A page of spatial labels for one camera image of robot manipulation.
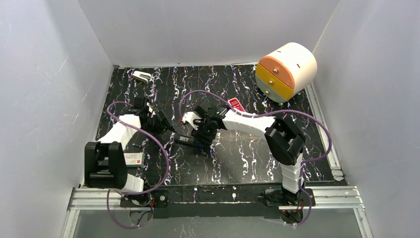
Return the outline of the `white remote control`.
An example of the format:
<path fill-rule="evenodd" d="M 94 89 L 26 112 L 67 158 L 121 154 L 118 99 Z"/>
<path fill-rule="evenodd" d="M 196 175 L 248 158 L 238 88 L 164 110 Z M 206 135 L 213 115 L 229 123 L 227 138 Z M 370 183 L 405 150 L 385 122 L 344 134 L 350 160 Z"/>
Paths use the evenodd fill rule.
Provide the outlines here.
<path fill-rule="evenodd" d="M 228 100 L 228 103 L 236 110 L 241 111 L 241 112 L 245 112 L 244 107 L 242 106 L 242 104 L 239 102 L 239 100 L 237 98 L 231 98 Z"/>

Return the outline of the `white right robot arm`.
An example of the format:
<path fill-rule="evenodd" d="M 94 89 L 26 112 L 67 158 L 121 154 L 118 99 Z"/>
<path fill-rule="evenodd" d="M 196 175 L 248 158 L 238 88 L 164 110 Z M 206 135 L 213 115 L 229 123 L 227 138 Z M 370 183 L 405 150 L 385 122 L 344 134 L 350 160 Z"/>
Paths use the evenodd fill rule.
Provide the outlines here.
<path fill-rule="evenodd" d="M 221 129 L 244 132 L 265 141 L 273 158 L 280 163 L 282 174 L 282 188 L 271 192 L 271 200 L 290 205 L 300 202 L 306 137 L 292 119 L 281 115 L 258 117 L 228 105 L 217 107 L 204 101 L 192 112 L 184 113 L 181 120 L 193 128 L 192 137 L 203 145 L 211 145 Z"/>

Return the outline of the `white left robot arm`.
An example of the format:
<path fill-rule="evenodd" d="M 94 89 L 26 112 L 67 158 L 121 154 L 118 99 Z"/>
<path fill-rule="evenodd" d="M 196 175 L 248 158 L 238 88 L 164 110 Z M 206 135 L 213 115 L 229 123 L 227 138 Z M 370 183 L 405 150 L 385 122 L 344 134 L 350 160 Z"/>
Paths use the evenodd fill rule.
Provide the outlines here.
<path fill-rule="evenodd" d="M 84 149 L 84 184 L 90 188 L 116 189 L 122 194 L 140 195 L 150 193 L 160 187 L 168 177 L 170 162 L 164 146 L 156 135 L 175 129 L 163 114 L 154 109 L 149 99 L 136 97 L 134 102 L 126 103 L 127 108 L 120 116 L 115 116 L 111 103 L 106 112 L 116 120 L 107 134 L 97 141 L 88 142 Z M 152 188 L 144 189 L 145 181 L 128 173 L 124 149 L 131 138 L 140 132 L 154 141 L 166 159 L 166 172 L 161 181 Z"/>

